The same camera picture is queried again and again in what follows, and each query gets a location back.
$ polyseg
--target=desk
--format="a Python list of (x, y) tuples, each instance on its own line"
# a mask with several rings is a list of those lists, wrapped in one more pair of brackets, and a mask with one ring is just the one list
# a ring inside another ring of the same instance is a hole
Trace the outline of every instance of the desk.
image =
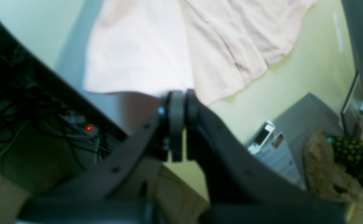
[[(86, 42), (101, 3), (101, 0), (0, 0), (0, 21), (37, 58), (130, 134), (154, 106), (155, 99), (141, 95), (98, 95), (82, 89)], [(210, 109), (240, 142), (246, 143), (264, 121), (277, 118), (309, 92), (339, 115), (354, 75), (342, 3), (318, 0), (304, 18), (291, 54), (247, 88), (213, 103)], [(133, 105), (128, 110), (139, 111), (134, 114), (135, 122), (125, 119), (125, 100)], [(207, 198), (204, 175), (195, 162), (166, 166)]]

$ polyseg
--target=pink fabric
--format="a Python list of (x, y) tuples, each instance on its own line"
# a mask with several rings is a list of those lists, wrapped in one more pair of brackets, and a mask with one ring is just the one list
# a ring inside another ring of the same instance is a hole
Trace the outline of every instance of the pink fabric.
[(316, 0), (105, 0), (92, 30), (85, 89), (160, 96), (232, 95), (295, 45)]

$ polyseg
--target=brown paper bag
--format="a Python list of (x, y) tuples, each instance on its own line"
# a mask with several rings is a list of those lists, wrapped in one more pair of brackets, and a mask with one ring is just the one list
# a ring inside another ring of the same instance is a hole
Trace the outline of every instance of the brown paper bag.
[(337, 166), (331, 143), (318, 130), (306, 142), (305, 173), (312, 193), (327, 200), (349, 202), (363, 197), (359, 182)]

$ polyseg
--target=screw hole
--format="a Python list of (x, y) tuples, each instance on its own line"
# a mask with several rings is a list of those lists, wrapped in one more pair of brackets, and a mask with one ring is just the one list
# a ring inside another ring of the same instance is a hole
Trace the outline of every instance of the screw hole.
[(114, 167), (114, 168), (112, 168), (111, 172), (113, 172), (113, 173), (118, 173), (118, 172), (119, 172), (119, 170), (120, 170), (120, 168), (119, 168), (119, 167)]

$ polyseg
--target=red object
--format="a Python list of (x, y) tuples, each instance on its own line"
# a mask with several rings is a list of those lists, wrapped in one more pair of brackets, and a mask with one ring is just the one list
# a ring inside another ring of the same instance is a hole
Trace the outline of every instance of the red object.
[(86, 126), (85, 129), (86, 129), (86, 131), (91, 131), (93, 129), (93, 127), (91, 125), (88, 125), (88, 126)]

